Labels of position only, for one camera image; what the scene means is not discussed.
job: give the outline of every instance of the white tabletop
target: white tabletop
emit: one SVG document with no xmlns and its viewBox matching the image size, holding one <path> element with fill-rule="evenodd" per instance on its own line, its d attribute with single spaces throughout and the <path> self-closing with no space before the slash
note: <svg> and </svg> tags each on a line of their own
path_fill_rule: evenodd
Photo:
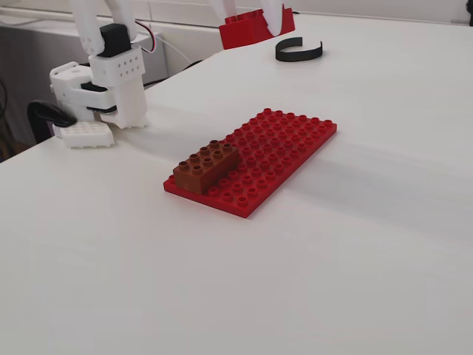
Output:
<svg viewBox="0 0 473 355">
<path fill-rule="evenodd" d="M 0 164 L 0 354 L 470 354 L 473 35 L 296 16 L 147 91 L 111 149 Z M 163 191 L 265 107 L 339 132 L 248 219 Z"/>
</svg>

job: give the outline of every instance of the white robot part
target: white robot part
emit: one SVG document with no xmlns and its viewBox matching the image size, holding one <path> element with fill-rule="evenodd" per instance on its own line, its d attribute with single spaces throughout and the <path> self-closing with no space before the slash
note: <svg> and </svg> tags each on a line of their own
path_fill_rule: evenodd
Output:
<svg viewBox="0 0 473 355">
<path fill-rule="evenodd" d="M 66 128 L 52 125 L 58 138 L 62 138 L 66 148 L 111 146 L 115 143 L 110 127 L 102 122 L 77 122 Z"/>
<path fill-rule="evenodd" d="M 105 122 L 120 128 L 146 125 L 146 97 L 141 77 L 145 72 L 141 48 L 132 45 L 128 52 L 111 58 L 90 56 L 92 83 L 106 87 L 112 94 L 117 111 L 101 114 Z"/>
<path fill-rule="evenodd" d="M 71 62 L 50 72 L 51 90 L 59 107 L 78 121 L 94 121 L 94 112 L 89 108 L 107 110 L 115 106 L 112 92 L 97 92 L 82 89 L 82 84 L 90 83 L 92 71 Z"/>
<path fill-rule="evenodd" d="M 227 17 L 237 14 L 235 0 L 210 0 L 210 3 L 222 24 Z M 261 5 L 269 32 L 273 36 L 279 36 L 282 29 L 282 0 L 261 0 Z"/>
<path fill-rule="evenodd" d="M 261 5 L 269 32 L 279 36 L 282 29 L 282 0 L 261 0 Z"/>
<path fill-rule="evenodd" d="M 69 0 L 69 2 L 84 51 L 89 55 L 102 53 L 105 44 L 97 20 L 97 0 Z M 114 22 L 124 24 L 128 29 L 130 41 L 135 40 L 137 30 L 130 1 L 106 0 L 106 4 L 112 11 Z"/>
</svg>

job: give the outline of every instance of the brown lego brick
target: brown lego brick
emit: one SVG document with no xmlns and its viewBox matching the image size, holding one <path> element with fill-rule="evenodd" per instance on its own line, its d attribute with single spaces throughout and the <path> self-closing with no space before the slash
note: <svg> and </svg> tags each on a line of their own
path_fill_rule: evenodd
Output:
<svg viewBox="0 0 473 355">
<path fill-rule="evenodd" d="M 202 195 L 229 171 L 235 169 L 238 160 L 238 148 L 229 143 L 211 141 L 174 168 L 174 181 L 177 187 Z"/>
</svg>

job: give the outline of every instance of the table surface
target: table surface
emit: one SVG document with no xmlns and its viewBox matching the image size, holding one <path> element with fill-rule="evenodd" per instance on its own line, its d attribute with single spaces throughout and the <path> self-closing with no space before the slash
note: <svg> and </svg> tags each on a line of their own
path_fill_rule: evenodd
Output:
<svg viewBox="0 0 473 355">
<path fill-rule="evenodd" d="M 0 165 L 2 354 L 469 354 L 473 35 L 296 16 L 147 90 L 147 129 Z M 248 219 L 165 193 L 265 107 L 339 132 Z"/>
</svg>

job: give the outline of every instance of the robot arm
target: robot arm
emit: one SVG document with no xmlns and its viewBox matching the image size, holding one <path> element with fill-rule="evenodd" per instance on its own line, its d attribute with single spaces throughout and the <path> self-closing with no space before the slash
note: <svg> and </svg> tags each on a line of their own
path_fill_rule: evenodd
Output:
<svg viewBox="0 0 473 355">
<path fill-rule="evenodd" d="M 124 24 L 128 29 L 130 41 L 136 39 L 137 30 L 129 0 L 106 0 L 112 11 L 113 21 Z M 105 50 L 100 25 L 97 20 L 97 0 L 70 0 L 82 47 L 89 55 L 98 55 Z"/>
</svg>

